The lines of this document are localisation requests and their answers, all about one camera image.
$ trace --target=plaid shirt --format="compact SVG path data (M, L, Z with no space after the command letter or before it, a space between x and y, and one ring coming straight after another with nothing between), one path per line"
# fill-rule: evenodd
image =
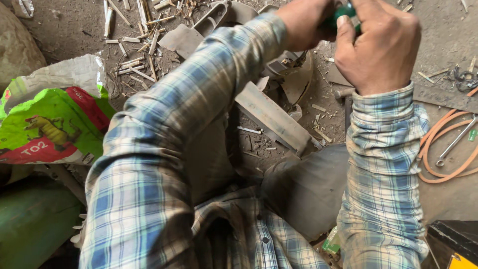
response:
M259 187L193 208L183 172L184 145L278 57L285 36L274 14L219 28L174 72L126 102L87 179L81 268L328 268L264 206ZM354 96L338 219L346 267L418 267L427 252L417 239L423 227L414 161L427 118L414 108L412 91Z

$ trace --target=hand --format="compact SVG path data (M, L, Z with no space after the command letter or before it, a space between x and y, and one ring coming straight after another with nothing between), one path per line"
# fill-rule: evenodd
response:
M353 0L362 35L347 16L337 19L335 64L360 95L408 86L421 39L418 19L381 0Z
M287 29L286 50L303 51L317 46L320 40L334 41L335 31L319 29L319 25L332 16L338 0L293 0L276 14Z

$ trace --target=dirt floor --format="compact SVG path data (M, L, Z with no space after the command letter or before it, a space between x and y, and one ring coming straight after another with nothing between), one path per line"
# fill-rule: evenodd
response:
M0 0L7 7L11 7L8 0ZM119 17L114 18L113 35L111 39L119 39L124 36L136 37L140 35L137 22L139 19L138 7L135 0L128 0L131 6L130 11L124 9L123 3L113 0L123 14L130 20L132 27L129 28L125 22ZM241 2L259 9L265 4L275 4L282 6L286 3L284 0L244 0ZM436 84L431 84L417 74L421 71L430 74L444 68L453 68L455 64L461 67L468 67L473 56L478 55L478 0L466 0L468 13L465 13L464 7L460 0L415 0L414 8L411 13L420 18L423 32L422 43L419 55L415 64L412 80L417 84L433 86L437 90L456 91L452 88L453 83L441 79L443 75L433 77ZM87 53L94 54L103 51L106 60L106 69L113 69L119 61L128 59L120 59L121 51L117 44L107 45L104 41L104 12L103 1L101 0L85 0L85 1L46 1L33 0L35 7L34 17L31 20L21 19L24 25L32 33L37 41L38 46L43 52L49 64L56 63L81 56ZM153 17L159 16L158 12L154 12L151 2L148 0L150 10ZM405 0L400 5L400 9L405 8L408 2ZM59 11L59 19L54 17L53 11ZM209 8L206 4L201 4L193 13L194 22L206 12ZM187 23L186 19L181 16L163 22L162 26L170 31L180 23ZM124 42L126 50L138 49L141 47L137 43ZM303 117L299 123L306 128L311 134L317 135L312 127L313 122L319 113L324 114L317 109L311 107L312 103L326 108L326 111L334 116L327 115L319 120L319 125L323 127L322 131L329 136L332 144L343 143L345 141L344 128L344 108L337 102L332 94L339 85L331 87L323 80L322 74L326 76L330 63L324 59L333 57L335 50L334 43L321 42L316 49L317 53L312 53L314 58L314 73L312 84L302 97L299 105L303 110ZM159 64L157 75L167 74L180 65L176 60L176 54L163 49L163 56L157 58ZM129 59L140 56L135 50L129 52ZM140 83L132 80L129 76L122 76L122 79L131 85L134 89L144 90ZM145 80L147 86L151 86L152 82ZM129 93L132 90L124 87L123 93ZM432 124L444 115L448 109L445 107L438 108L435 105L425 105L430 116ZM259 130L259 127L246 116L239 112L231 112L235 122L243 127ZM236 128L236 125L230 123L229 129ZM266 136L252 134L249 132L232 130L239 134L239 144L235 150L234 140L228 141L228 148L231 148L231 161L241 163L252 169L255 168L257 173L261 174L268 167L280 160L288 149L278 143L270 141ZM443 173L449 173L458 168L466 158L471 154L477 146L477 141L469 142L463 139L457 147L449 154L446 159L445 166L438 169L434 162L436 157L450 144L459 134L453 131L440 138L430 150L430 163L434 170ZM276 147L276 150L266 150L266 148ZM257 154L261 158L252 157L241 154L241 151L248 151ZM476 167L478 161L474 161L470 167ZM430 174L424 172L428 178L433 178ZM478 211L475 210L476 201L478 201L478 176L471 175L462 178L452 179L441 184L427 184L420 182L421 202L424 208L425 223L434 219L462 219L462 220L478 220Z

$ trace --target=hammer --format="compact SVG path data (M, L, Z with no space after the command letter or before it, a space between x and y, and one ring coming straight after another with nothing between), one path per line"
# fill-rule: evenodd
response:
M355 88L338 89L334 92L334 97L337 101L345 99L345 133L350 127L350 114L352 114L352 93L355 92Z

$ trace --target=person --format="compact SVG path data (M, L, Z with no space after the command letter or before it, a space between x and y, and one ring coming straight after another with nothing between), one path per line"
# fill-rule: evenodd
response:
M218 28L111 120L87 179L80 267L328 268L309 242L337 221L345 268L419 268L428 248L415 157L428 118L410 77L420 25L381 0L352 4L362 34L339 17L335 53L357 91L346 147L282 162L259 185L235 173L224 145L224 115L264 63L334 39L319 30L332 0Z

